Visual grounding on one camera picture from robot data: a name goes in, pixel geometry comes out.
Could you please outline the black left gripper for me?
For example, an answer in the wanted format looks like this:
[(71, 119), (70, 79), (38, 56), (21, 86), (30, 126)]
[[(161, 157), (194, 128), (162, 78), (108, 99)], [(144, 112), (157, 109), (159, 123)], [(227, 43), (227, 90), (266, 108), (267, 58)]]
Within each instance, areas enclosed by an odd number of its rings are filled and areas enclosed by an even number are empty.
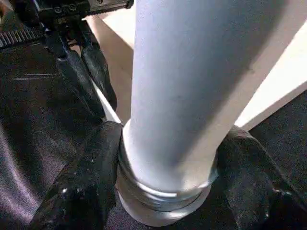
[[(88, 23), (87, 16), (130, 9), (131, 0), (4, 0), (24, 25), (21, 29), (0, 33), (0, 51), (41, 41), (57, 58), (57, 67), (69, 89), (95, 118), (105, 117), (103, 106), (93, 87), (96, 86), (112, 109), (118, 101), (111, 84), (108, 64)], [(71, 46), (81, 48), (81, 60)]]

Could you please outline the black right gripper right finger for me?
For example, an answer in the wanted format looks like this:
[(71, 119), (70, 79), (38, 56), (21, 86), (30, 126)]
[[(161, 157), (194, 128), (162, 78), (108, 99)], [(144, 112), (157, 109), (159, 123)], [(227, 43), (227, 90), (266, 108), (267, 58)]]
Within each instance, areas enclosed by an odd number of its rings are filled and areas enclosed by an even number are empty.
[(266, 149), (231, 128), (218, 148), (223, 191), (240, 230), (305, 230), (307, 204), (283, 178)]

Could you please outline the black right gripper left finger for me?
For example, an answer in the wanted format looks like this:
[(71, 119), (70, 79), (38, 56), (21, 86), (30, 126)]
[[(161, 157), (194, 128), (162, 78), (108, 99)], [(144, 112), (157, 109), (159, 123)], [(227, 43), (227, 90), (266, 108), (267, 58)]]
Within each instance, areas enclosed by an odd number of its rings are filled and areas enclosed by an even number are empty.
[(31, 230), (102, 230), (115, 206), (122, 125), (100, 124), (51, 185)]

